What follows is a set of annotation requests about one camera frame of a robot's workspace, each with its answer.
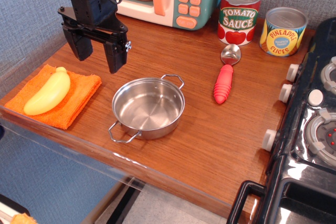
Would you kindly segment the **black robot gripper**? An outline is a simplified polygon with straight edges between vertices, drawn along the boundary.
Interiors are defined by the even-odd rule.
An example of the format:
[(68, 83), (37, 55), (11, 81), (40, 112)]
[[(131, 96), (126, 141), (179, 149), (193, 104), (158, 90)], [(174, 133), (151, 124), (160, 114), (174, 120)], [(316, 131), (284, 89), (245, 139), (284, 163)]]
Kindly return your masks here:
[(121, 1), (71, 0), (72, 6), (58, 10), (64, 36), (76, 58), (86, 60), (93, 52), (91, 42), (100, 42), (111, 74), (126, 64), (128, 55), (128, 28), (116, 17)]

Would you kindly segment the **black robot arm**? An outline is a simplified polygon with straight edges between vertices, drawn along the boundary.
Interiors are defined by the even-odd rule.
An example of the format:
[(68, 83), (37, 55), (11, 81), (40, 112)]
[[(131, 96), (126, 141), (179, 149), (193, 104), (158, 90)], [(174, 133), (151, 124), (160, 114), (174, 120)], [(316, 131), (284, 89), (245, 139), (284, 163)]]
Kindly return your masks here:
[(122, 0), (71, 0), (72, 6), (60, 7), (62, 29), (74, 55), (80, 61), (93, 52), (92, 41), (103, 44), (110, 73), (127, 62), (131, 42), (128, 28), (116, 13)]

